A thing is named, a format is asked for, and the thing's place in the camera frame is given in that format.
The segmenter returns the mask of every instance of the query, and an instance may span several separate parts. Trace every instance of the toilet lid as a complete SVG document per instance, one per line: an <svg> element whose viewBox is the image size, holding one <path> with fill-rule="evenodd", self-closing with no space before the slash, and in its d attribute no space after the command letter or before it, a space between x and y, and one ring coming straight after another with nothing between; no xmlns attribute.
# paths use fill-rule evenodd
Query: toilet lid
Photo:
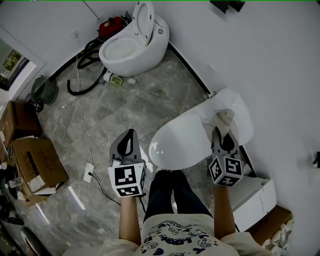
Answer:
<svg viewBox="0 0 320 256"><path fill-rule="evenodd" d="M154 28L155 10L151 1L139 1L133 11L133 30L141 43L147 46Z"/></svg>
<svg viewBox="0 0 320 256"><path fill-rule="evenodd" d="M211 154L211 143L198 114L171 120L156 132L149 146L151 161L168 170L189 168Z"/></svg>

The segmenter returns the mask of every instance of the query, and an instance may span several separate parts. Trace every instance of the marble floor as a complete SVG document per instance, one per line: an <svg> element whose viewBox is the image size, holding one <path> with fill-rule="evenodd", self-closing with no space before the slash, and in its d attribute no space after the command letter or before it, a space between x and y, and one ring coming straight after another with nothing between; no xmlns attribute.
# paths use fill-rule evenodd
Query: marble floor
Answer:
<svg viewBox="0 0 320 256"><path fill-rule="evenodd" d="M99 62L89 69L79 70L81 88L87 88L103 67ZM205 100L204 91L175 54L167 50L161 63L134 77L136 85L124 83L121 87L110 84L97 85L80 97L84 123L92 151L94 174L105 191L118 200L108 176L110 145L129 128L137 131L142 150L147 153L155 132L165 123ZM67 80L71 88L78 89L75 64L58 78L59 94L52 105L46 105L38 115L43 133L52 140L57 154L69 176L56 194L46 201L29 208L15 202L17 213L42 241L52 255L62 255L69 246L98 246L106 239L118 237L120 207L106 198L96 182L83 180L87 162L91 161L83 128L78 97L67 92ZM155 173L148 164L145 190L142 200L147 206L149 186ZM211 179L207 179L206 163L184 170L191 187L204 203L209 205ZM71 187L83 204L81 208L69 189ZM138 203L139 219L144 212ZM5 223L17 244L27 253L20 235L20 226Z"/></svg>

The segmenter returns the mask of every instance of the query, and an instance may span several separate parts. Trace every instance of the white cable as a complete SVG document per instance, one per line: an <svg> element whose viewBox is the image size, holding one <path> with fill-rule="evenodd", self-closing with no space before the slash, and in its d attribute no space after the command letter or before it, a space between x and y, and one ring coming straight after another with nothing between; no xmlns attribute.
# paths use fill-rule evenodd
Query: white cable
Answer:
<svg viewBox="0 0 320 256"><path fill-rule="evenodd" d="M101 39L99 39L99 37L97 37L96 39L98 39L99 41L101 41L102 43L105 43L106 41L103 41Z"/></svg>
<svg viewBox="0 0 320 256"><path fill-rule="evenodd" d="M2 140L2 139L0 139L0 140L1 140L2 145L3 145L3 148L4 148L4 152L6 153L6 157L7 157L7 159L9 160L9 155L8 155L8 151L7 151L7 149L6 149L6 146L5 146L4 142L3 142L3 140Z"/></svg>
<svg viewBox="0 0 320 256"><path fill-rule="evenodd" d="M76 62L75 62L75 70L76 70L76 76L78 77L78 92L80 92L80 78L79 78L79 72L78 72L78 52L75 52L75 56L76 56ZM78 100L79 100L79 105L80 105L80 109L81 109L81 118L82 118L82 124L83 124L83 129L84 129L84 133L86 136L86 141L88 142L88 148L90 151L90 155L91 155L91 162L90 164L92 165L92 161L93 161L93 157L92 157L92 152L91 152L91 148L90 148L90 143L89 143L89 138L88 138L88 134L87 134L87 130L86 130L86 126L85 126L85 121L84 121L84 112L82 111L82 106L81 106L81 102L80 102L80 95L78 95Z"/></svg>

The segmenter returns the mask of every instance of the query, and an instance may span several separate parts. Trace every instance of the leg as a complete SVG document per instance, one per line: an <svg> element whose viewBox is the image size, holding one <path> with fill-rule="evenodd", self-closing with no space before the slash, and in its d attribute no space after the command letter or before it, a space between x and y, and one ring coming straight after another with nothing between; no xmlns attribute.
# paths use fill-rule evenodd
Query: leg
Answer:
<svg viewBox="0 0 320 256"><path fill-rule="evenodd" d="M169 171L160 170L156 173L150 186L149 201L143 222L154 215L174 213L171 205L172 186L168 185L170 180Z"/></svg>
<svg viewBox="0 0 320 256"><path fill-rule="evenodd" d="M212 217L207 207L201 202L192 191L188 180L181 170L174 170L171 173L174 199L179 214L206 214Z"/></svg>

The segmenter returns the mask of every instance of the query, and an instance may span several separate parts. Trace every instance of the printed graphic t-shirt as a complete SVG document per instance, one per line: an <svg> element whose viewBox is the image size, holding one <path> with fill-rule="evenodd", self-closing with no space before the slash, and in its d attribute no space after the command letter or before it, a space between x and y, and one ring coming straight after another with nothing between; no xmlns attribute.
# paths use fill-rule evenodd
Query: printed graphic t-shirt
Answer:
<svg viewBox="0 0 320 256"><path fill-rule="evenodd" d="M214 237L214 220L206 214L160 214L142 228L142 244L106 240L101 256L271 256L247 232Z"/></svg>

